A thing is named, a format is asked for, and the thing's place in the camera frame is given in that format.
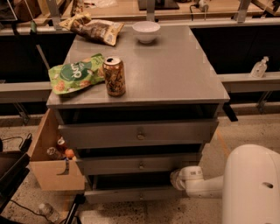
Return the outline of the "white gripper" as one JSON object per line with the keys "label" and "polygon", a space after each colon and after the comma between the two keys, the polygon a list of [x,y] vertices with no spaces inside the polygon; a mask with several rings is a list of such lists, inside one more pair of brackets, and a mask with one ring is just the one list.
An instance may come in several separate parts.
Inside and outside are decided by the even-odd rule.
{"label": "white gripper", "polygon": [[198,190],[198,185],[203,180],[203,171],[200,166],[187,166],[170,174],[172,186],[180,191],[194,192]]}

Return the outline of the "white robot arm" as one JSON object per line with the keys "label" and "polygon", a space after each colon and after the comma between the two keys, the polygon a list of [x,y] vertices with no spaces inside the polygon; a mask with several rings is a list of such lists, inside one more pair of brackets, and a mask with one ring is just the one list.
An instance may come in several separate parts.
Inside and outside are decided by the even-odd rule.
{"label": "white robot arm", "polygon": [[205,179],[199,166],[170,175],[191,198],[222,198],[222,224],[280,224],[280,154],[255,144],[235,148],[224,174]]}

